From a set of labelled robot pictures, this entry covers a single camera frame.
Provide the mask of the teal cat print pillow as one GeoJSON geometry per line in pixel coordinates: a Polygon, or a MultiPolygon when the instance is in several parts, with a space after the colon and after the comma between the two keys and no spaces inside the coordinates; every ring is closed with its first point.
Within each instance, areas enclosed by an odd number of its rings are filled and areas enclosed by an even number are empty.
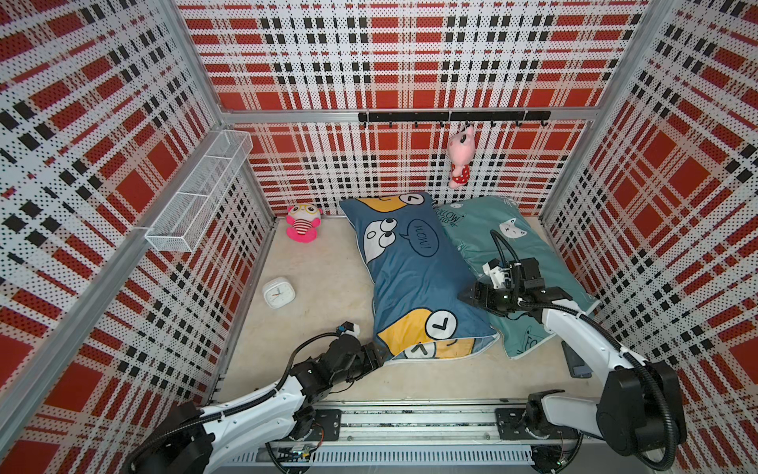
{"type": "MultiPolygon", "coordinates": [[[[548,296],[568,296],[587,315],[599,305],[510,201],[477,197],[442,205],[435,212],[481,282],[492,281],[485,265],[497,260],[508,277],[516,278],[505,286],[517,299],[537,303],[548,296]]],[[[503,336],[503,347],[511,359],[520,359],[553,338],[540,322],[502,295],[491,296],[489,304],[495,308],[491,324],[503,336]]]]}

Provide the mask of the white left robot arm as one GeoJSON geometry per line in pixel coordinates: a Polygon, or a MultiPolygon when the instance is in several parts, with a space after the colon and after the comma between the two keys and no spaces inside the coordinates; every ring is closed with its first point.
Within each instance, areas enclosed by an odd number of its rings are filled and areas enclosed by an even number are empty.
{"type": "Polygon", "coordinates": [[[233,401],[170,410],[134,448],[122,473],[211,473],[228,460],[279,440],[303,440],[318,423],[314,405],[335,386],[384,365],[387,352],[345,329],[322,333],[290,354],[278,381],[233,401]]]}

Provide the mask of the blue cartoon print pillow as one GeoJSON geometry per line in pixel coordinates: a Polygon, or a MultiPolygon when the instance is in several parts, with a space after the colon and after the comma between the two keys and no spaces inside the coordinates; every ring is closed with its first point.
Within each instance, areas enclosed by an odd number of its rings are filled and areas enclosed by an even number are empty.
{"type": "Polygon", "coordinates": [[[499,341],[488,314],[458,297],[475,276],[427,193],[344,199],[373,282],[374,340],[389,361],[465,359],[499,341]]]}

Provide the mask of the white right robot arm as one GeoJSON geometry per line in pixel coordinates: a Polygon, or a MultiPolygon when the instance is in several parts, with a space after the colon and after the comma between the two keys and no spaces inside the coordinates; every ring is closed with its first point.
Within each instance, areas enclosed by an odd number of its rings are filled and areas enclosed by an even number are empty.
{"type": "Polygon", "coordinates": [[[635,456],[648,468],[669,470],[687,438],[676,371],[652,363],[617,341],[584,313],[570,295],[542,278],[511,270],[501,284],[481,282],[462,290],[459,300],[493,315],[524,313],[563,340],[602,384],[599,398],[562,390],[529,395],[525,426],[544,436],[558,427],[602,440],[621,456],[635,456]]]}

